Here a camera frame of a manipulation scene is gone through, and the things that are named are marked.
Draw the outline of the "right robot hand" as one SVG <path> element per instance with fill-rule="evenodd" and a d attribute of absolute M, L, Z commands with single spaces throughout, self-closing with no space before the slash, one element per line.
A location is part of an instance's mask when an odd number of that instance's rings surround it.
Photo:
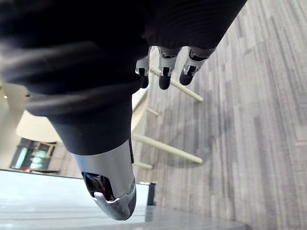
<path fill-rule="evenodd" d="M 87 190 L 112 219 L 136 205 L 132 95 L 159 51 L 165 90 L 180 50 L 189 85 L 245 5 L 243 0 L 3 0 L 1 78 L 24 86 L 26 111 L 46 117 L 77 161 Z"/>

